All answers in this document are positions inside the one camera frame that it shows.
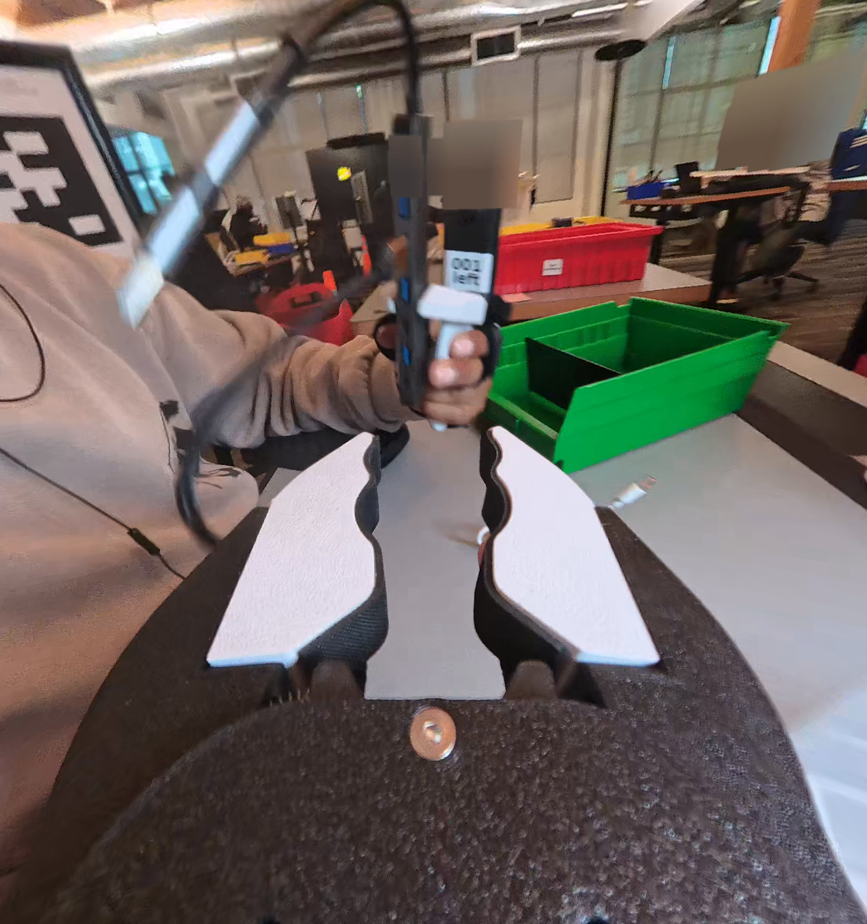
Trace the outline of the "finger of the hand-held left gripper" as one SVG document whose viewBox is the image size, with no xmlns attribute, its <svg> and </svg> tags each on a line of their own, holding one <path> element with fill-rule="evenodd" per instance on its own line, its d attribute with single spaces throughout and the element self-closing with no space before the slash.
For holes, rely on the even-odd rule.
<svg viewBox="0 0 867 924">
<path fill-rule="evenodd" d="M 417 305 L 418 317 L 451 324 L 483 324 L 486 297 L 477 292 L 429 284 Z"/>
</svg>

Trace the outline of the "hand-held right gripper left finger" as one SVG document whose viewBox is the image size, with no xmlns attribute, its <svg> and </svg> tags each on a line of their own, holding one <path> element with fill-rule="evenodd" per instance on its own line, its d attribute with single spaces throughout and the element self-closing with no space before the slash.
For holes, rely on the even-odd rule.
<svg viewBox="0 0 867 924">
<path fill-rule="evenodd" d="M 361 433 L 272 499 L 206 656 L 210 667 L 363 668 L 388 632 L 379 439 Z"/>
</svg>

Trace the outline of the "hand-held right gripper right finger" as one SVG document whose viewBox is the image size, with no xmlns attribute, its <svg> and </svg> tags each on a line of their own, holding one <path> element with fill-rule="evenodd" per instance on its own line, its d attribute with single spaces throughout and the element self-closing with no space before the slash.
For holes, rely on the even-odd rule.
<svg viewBox="0 0 867 924">
<path fill-rule="evenodd" d="M 652 667 L 661 655 L 594 502 L 502 426 L 481 444 L 485 487 L 474 627 L 502 673 L 524 662 Z"/>
</svg>

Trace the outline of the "grey usb hub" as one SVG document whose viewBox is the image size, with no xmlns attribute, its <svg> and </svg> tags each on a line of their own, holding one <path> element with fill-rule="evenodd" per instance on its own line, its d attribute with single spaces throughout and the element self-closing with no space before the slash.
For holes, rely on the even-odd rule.
<svg viewBox="0 0 867 924">
<path fill-rule="evenodd" d="M 428 286 L 427 148 L 430 121 L 424 115 L 395 119 L 388 140 L 389 187 L 401 254 L 393 259 L 395 281 L 395 371 L 403 405 L 420 410 L 428 385 L 430 333 L 420 315 Z"/>
</svg>

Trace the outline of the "green plastic bin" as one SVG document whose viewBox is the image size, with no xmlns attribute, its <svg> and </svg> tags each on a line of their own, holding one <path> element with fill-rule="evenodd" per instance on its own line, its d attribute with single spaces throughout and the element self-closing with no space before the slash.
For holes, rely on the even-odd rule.
<svg viewBox="0 0 867 924">
<path fill-rule="evenodd" d="M 788 324 L 634 297 L 506 327 L 486 422 L 566 473 L 733 414 Z M 621 376 L 579 388 L 568 410 L 528 390 L 526 338 Z"/>
</svg>

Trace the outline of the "person's left forearm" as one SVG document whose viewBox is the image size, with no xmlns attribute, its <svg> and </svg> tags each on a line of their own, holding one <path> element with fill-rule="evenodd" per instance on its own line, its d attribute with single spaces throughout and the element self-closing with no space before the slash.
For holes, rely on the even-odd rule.
<svg viewBox="0 0 867 924">
<path fill-rule="evenodd" d="M 230 364 L 266 363 L 240 385 L 212 427 L 216 444 L 246 449 L 270 437 L 331 429 L 393 432 L 421 415 L 400 400 L 395 364 L 369 336 L 342 346 L 287 335 L 260 315 L 221 312 L 238 334 L 241 356 Z"/>
</svg>

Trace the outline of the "person's left hand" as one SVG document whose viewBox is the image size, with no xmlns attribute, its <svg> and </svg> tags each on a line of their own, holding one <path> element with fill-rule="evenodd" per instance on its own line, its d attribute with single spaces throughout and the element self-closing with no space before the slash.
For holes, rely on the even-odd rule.
<svg viewBox="0 0 867 924">
<path fill-rule="evenodd" d="M 485 361 L 490 345 L 484 332 L 473 329 L 457 334 L 445 358 L 428 367 L 428 387 L 420 406 L 428 422 L 446 427 L 466 426 L 485 408 L 490 379 Z"/>
</svg>

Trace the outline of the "yellow plastic bin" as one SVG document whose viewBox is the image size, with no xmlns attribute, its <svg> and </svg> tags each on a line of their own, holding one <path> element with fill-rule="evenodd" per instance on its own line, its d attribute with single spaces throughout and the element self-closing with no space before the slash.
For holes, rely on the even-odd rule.
<svg viewBox="0 0 867 924">
<path fill-rule="evenodd" d="M 576 217 L 556 217 L 545 221 L 516 223 L 504 225 L 500 229 L 501 237 L 541 233 L 547 230 L 583 227 L 591 225 L 617 224 L 618 219 L 605 216 L 585 215 Z"/>
</svg>

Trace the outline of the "black divider panel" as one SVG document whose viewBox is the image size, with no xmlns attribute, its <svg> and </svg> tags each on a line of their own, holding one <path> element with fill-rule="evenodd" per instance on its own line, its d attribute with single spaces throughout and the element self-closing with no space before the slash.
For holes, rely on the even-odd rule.
<svg viewBox="0 0 867 924">
<path fill-rule="evenodd" d="M 568 410 L 579 388 L 621 376 L 612 368 L 578 357 L 534 338 L 526 338 L 528 390 L 559 410 Z"/>
</svg>

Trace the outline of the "black monitor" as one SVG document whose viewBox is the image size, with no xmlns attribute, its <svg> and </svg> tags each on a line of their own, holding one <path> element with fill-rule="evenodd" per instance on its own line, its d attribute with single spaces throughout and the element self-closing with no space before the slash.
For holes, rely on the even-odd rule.
<svg viewBox="0 0 867 924">
<path fill-rule="evenodd" d="M 372 268 L 394 236 L 388 142 L 381 132 L 330 140 L 306 153 L 316 216 L 308 248 L 318 276 L 339 287 Z"/>
</svg>

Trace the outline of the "grey-topped table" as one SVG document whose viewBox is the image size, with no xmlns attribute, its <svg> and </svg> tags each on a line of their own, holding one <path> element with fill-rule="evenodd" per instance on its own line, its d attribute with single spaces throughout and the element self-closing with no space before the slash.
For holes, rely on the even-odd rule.
<svg viewBox="0 0 867 924">
<path fill-rule="evenodd" d="M 608 302 L 625 305 L 634 297 L 699 305 L 706 302 L 710 287 L 709 280 L 647 263 L 639 280 L 507 294 L 503 299 L 509 305 L 509 322 L 516 323 Z"/>
</svg>

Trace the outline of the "black floor lamp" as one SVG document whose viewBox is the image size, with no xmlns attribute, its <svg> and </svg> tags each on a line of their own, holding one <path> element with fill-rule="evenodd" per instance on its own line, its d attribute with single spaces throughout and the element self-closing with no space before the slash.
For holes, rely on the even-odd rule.
<svg viewBox="0 0 867 924">
<path fill-rule="evenodd" d="M 613 144 L 615 141 L 616 122 L 618 117 L 624 65 L 627 60 L 641 52 L 645 46 L 645 40 L 619 40 L 598 48 L 594 55 L 597 62 L 611 64 L 612 68 L 612 90 L 610 94 L 610 105 L 605 134 L 605 144 L 603 149 L 601 199 L 598 210 L 598 214 L 601 217 L 605 216 L 607 213 L 607 205 L 612 178 Z"/>
</svg>

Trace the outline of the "window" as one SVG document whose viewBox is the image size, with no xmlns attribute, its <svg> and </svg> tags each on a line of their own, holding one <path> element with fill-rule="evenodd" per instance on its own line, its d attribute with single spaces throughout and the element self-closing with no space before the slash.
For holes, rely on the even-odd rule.
<svg viewBox="0 0 867 924">
<path fill-rule="evenodd" d="M 127 128 L 112 128 L 110 133 L 143 214 L 160 214 L 172 202 L 178 184 L 164 140 Z"/>
<path fill-rule="evenodd" d="M 662 36 L 623 66 L 617 96 L 609 191 L 651 177 L 675 179 L 676 167 L 713 169 L 736 86 L 762 74 L 774 17 Z"/>
</svg>

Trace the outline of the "black office chair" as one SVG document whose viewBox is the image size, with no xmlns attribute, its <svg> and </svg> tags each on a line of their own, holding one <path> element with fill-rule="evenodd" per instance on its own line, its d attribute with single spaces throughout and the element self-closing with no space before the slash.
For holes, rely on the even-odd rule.
<svg viewBox="0 0 867 924">
<path fill-rule="evenodd" d="M 796 221 L 776 225 L 753 251 L 748 269 L 739 282 L 761 279 L 770 288 L 769 298 L 778 300 L 787 280 L 803 282 L 814 291 L 818 279 L 796 270 L 796 265 L 805 253 L 809 243 L 821 243 L 824 237 L 825 221 Z"/>
</svg>

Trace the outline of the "wooden column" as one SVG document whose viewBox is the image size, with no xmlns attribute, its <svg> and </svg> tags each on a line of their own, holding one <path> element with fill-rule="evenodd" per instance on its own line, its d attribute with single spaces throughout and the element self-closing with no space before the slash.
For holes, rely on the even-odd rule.
<svg viewBox="0 0 867 924">
<path fill-rule="evenodd" d="M 767 67 L 769 73 L 802 64 L 820 1 L 782 1 L 778 7 L 778 27 Z"/>
</svg>

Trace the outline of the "blue office chair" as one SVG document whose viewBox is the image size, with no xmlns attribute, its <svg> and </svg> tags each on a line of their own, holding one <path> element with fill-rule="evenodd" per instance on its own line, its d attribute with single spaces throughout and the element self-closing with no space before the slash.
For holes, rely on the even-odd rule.
<svg viewBox="0 0 867 924">
<path fill-rule="evenodd" d="M 832 181 L 859 179 L 867 175 L 867 130 L 849 128 L 837 136 L 829 161 Z"/>
</svg>

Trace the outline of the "large black-white marker board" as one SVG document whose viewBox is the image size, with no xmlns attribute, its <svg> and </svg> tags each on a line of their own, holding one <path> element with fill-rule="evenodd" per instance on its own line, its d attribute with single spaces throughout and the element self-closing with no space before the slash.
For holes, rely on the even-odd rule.
<svg viewBox="0 0 867 924">
<path fill-rule="evenodd" d="M 0 223 L 131 257 L 140 204 L 73 54 L 0 40 Z"/>
</svg>

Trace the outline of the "duct vent grille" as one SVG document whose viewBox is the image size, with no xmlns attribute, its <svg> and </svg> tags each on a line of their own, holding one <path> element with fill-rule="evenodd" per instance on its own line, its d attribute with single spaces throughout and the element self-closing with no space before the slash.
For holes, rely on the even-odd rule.
<svg viewBox="0 0 867 924">
<path fill-rule="evenodd" d="M 471 35 L 471 64 L 514 61 L 520 57 L 521 27 L 486 29 Z"/>
</svg>

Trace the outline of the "silver ventilation duct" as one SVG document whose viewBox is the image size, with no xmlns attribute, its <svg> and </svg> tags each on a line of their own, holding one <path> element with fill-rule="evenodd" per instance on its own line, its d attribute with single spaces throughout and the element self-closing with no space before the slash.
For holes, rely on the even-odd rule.
<svg viewBox="0 0 867 924">
<path fill-rule="evenodd" d="M 79 64 L 141 66 L 153 59 L 229 51 L 229 62 L 271 57 L 269 40 L 308 25 L 325 2 L 159 2 L 126 11 L 80 17 L 58 27 L 57 37 Z M 663 13 L 663 2 L 406 2 L 422 42 L 459 40 L 484 32 L 521 29 L 554 36 L 586 30 L 636 38 Z"/>
</svg>

